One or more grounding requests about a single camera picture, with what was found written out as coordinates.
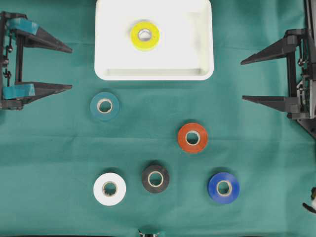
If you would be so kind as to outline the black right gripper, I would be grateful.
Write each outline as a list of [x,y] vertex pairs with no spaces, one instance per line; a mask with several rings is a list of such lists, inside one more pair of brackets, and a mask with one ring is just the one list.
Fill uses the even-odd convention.
[[316,44],[312,31],[293,29],[284,38],[241,61],[241,65],[274,59],[287,59],[289,97],[242,96],[281,112],[291,119],[316,118]]

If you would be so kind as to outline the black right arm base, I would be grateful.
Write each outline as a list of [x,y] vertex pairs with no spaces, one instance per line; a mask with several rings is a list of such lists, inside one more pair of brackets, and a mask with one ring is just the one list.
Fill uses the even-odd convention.
[[297,122],[298,122],[314,139],[316,139],[316,118],[313,118],[313,119],[298,119]]

